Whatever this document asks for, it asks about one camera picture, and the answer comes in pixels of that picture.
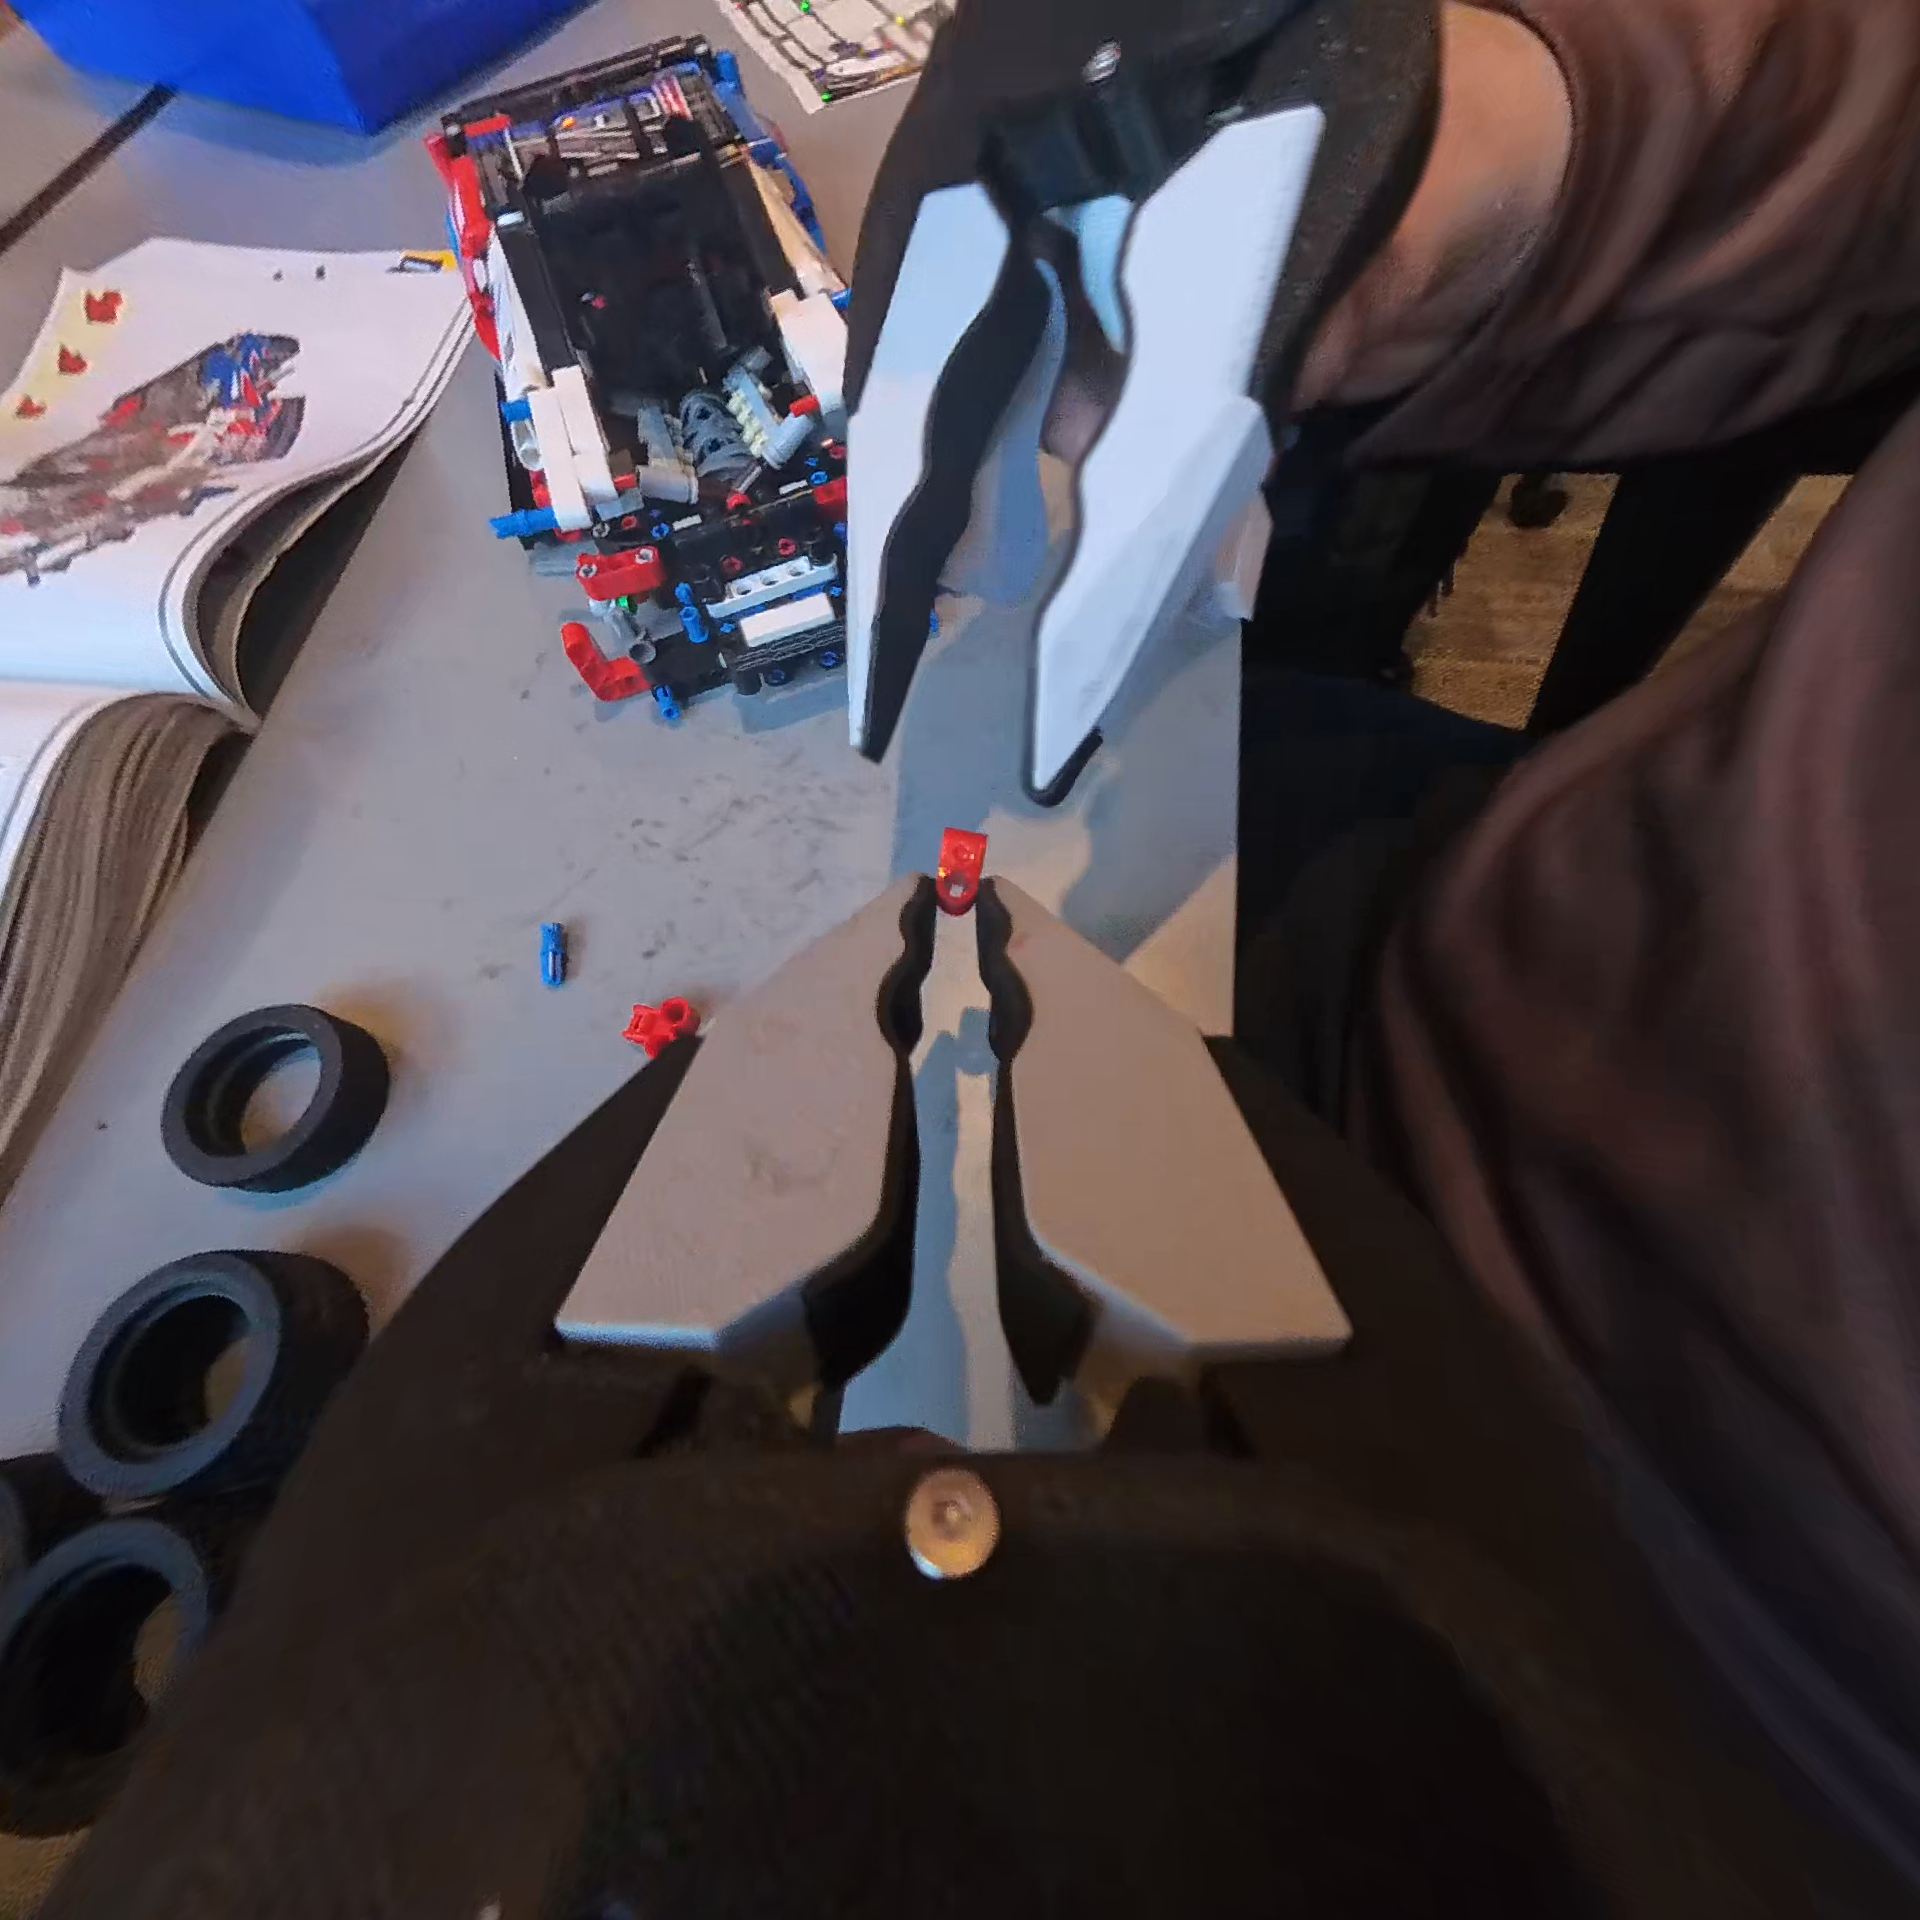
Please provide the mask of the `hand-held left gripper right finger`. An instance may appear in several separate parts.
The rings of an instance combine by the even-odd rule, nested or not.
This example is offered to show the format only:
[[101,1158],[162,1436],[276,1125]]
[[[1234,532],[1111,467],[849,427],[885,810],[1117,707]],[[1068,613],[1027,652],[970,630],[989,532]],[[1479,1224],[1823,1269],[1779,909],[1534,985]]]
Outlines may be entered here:
[[1007,881],[971,920],[998,1325],[1027,1396],[1117,1404],[1341,1354],[1353,1321],[1198,1026]]

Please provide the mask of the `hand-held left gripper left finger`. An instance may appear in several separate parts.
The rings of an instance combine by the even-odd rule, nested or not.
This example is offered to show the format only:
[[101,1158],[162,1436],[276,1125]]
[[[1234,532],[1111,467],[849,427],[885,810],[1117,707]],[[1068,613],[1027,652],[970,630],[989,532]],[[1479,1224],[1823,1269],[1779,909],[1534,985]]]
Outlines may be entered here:
[[566,1342],[721,1357],[785,1395],[894,1342],[931,956],[932,881],[898,881],[716,1020],[557,1310]]

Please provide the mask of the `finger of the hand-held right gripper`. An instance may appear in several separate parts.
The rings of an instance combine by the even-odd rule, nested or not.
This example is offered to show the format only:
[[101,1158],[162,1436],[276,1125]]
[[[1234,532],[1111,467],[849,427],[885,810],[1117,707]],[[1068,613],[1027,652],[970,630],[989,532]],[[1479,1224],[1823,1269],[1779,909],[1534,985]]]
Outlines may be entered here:
[[1242,116],[1154,189],[1054,214],[1121,384],[1073,474],[1073,549],[1036,635],[1027,794],[1043,805],[1212,584],[1274,459],[1258,353],[1326,131],[1315,105]]
[[882,761],[963,557],[1030,618],[1058,573],[1041,485],[1058,282],[985,182],[926,195],[849,421],[849,736]]

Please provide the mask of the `toy brick race car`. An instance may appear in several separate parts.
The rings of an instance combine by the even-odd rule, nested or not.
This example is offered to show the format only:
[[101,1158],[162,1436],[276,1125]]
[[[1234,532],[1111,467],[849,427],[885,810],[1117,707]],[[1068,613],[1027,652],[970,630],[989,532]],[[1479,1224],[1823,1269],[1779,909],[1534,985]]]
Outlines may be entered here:
[[490,529],[581,593],[585,690],[676,724],[844,669],[850,289],[735,59],[658,38],[422,147],[493,370]]

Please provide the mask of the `grey desk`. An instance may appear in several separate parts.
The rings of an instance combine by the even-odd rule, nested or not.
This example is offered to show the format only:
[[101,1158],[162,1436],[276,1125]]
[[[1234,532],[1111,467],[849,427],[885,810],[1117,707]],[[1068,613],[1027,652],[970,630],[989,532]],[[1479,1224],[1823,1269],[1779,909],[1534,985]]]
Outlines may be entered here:
[[[171,102],[5,259],[5,377],[59,267],[149,236],[290,249],[444,241],[418,147]],[[491,364],[468,345],[290,661],[166,913],[5,1203],[5,1456],[50,1444],[95,1314],[158,1265],[290,1246],[388,1317],[446,1248],[639,1065],[636,1002],[716,1025],[790,953],[983,828],[989,874],[1202,1029],[1229,1021],[1242,638],[1191,624],[1061,806],[1020,786],[1017,608],[941,603],[889,760],[849,748],[838,681],[702,704],[676,726],[597,707],[559,652],[581,596],[495,541]],[[570,977],[539,979],[562,921]],[[227,1196],[161,1150],[161,1099],[217,1025],[313,1002],[390,1049],[390,1107],[331,1181]],[[979,1450],[1068,1437],[1003,1350],[985,1224],[993,1093],[971,929],[945,929],[917,1054],[931,1189],[900,1342],[849,1424]]]

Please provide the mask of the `sticker sheet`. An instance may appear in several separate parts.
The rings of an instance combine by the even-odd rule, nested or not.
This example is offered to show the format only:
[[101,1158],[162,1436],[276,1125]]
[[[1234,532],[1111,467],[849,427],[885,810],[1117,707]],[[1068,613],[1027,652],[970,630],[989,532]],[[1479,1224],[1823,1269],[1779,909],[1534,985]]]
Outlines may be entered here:
[[804,112],[922,75],[956,2],[718,2],[721,18]]

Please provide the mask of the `black rubber tyre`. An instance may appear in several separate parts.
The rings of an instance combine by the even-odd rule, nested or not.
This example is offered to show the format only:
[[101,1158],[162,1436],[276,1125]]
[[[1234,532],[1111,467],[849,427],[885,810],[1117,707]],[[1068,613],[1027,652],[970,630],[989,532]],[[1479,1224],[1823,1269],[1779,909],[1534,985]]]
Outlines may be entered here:
[[[297,1057],[317,1078],[299,1116],[246,1145],[251,1096]],[[378,1129],[390,1065],[361,1025],[305,1002],[254,1009],[217,1026],[178,1068],[161,1105],[161,1145],[193,1185],[231,1193],[294,1193],[340,1171]]]
[[325,1259],[174,1259],[84,1336],[57,1405],[57,1456],[117,1505],[271,1488],[366,1345],[361,1292]]
[[138,1644],[164,1609],[175,1613],[175,1648],[193,1653],[207,1633],[207,1573],[158,1521],[94,1523],[5,1587],[5,1833],[81,1830],[123,1784],[154,1714]]

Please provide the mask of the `person's brown shirt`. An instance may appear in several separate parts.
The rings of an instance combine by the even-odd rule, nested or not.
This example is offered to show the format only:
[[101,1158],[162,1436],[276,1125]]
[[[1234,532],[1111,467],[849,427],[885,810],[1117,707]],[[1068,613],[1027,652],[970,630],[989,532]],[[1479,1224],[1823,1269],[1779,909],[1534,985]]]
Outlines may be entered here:
[[1833,1875],[1916,1916],[1918,442],[1529,752],[1382,952],[1356,1131],[1578,1408]]

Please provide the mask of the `blue plastic bin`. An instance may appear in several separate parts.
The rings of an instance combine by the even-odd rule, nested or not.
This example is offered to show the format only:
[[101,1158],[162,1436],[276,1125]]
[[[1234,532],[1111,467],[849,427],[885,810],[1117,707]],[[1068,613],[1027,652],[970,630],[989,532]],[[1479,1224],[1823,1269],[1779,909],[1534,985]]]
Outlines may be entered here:
[[14,2],[95,81],[379,132],[514,58],[581,2]]

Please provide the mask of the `open instruction booklet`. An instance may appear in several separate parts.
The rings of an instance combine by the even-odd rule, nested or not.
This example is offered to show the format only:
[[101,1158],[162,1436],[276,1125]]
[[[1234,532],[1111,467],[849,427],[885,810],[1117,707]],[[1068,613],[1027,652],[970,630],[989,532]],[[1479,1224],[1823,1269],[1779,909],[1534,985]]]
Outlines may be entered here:
[[154,238],[61,270],[3,416],[3,1192],[28,1165],[258,726],[278,557],[429,416],[450,252]]

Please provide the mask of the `black metal frame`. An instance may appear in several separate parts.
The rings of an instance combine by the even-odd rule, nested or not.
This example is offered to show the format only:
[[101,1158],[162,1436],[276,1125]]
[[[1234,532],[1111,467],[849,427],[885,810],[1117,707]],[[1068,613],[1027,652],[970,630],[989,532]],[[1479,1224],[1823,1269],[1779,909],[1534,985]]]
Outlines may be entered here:
[[[1550,733],[1646,676],[1807,477],[1854,475],[1873,430],[1811,416],[1615,469],[1526,732]],[[1500,475],[1469,465],[1348,467],[1343,421],[1308,427],[1265,489],[1270,537],[1242,626],[1251,668],[1404,683],[1404,638],[1466,555]]]

